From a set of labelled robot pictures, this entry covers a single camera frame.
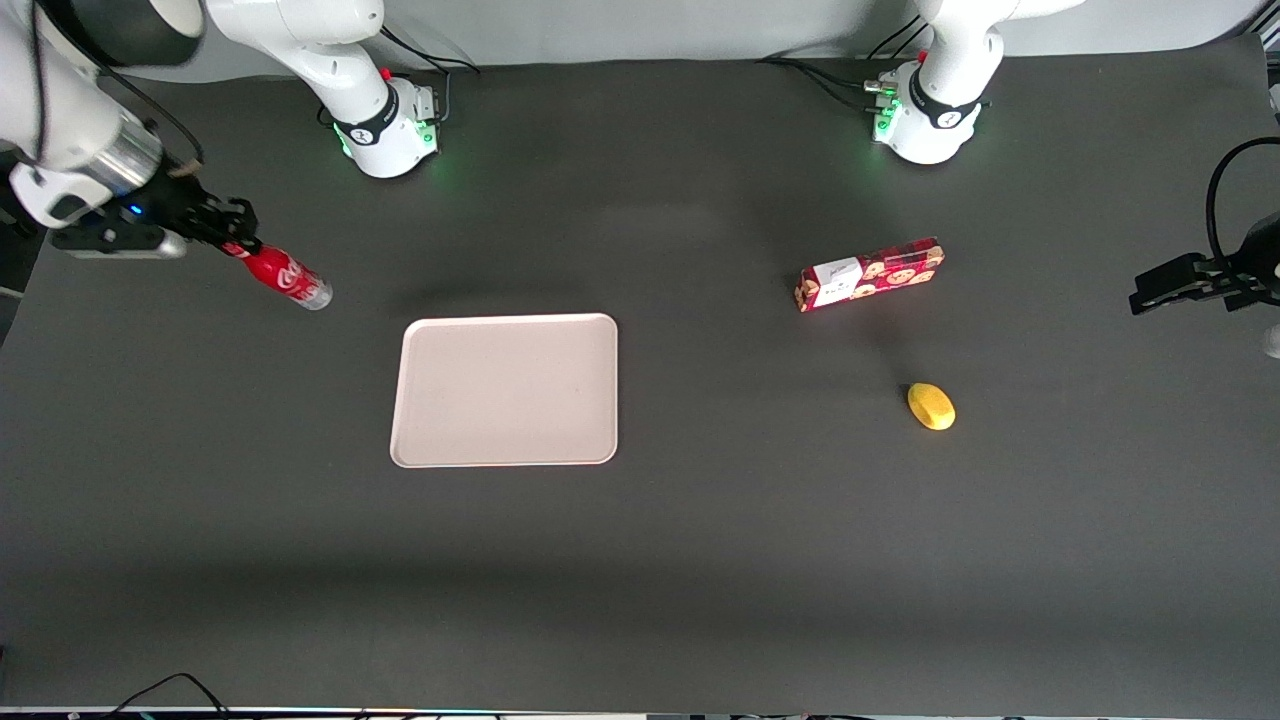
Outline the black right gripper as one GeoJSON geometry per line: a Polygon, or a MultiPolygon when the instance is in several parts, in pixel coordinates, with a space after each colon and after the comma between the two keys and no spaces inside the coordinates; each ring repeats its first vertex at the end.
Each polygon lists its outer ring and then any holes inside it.
{"type": "Polygon", "coordinates": [[[220,199],[206,191],[195,176],[173,176],[160,168],[141,187],[125,195],[125,208],[136,219],[173,231],[183,238],[207,243],[220,252],[261,252],[262,242],[252,202],[247,199],[220,199]]]}

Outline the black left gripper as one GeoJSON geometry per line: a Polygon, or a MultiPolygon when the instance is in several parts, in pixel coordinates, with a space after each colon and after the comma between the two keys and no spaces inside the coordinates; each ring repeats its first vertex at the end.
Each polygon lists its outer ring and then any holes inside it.
{"type": "Polygon", "coordinates": [[[1180,302],[1203,302],[1222,297],[1226,304],[1276,304],[1279,301],[1279,214],[1256,222],[1242,246],[1221,254],[1216,225],[1212,251],[1221,272],[1213,282],[1216,265],[1199,252],[1187,252],[1135,278],[1129,296],[1133,316],[1180,302]]]}

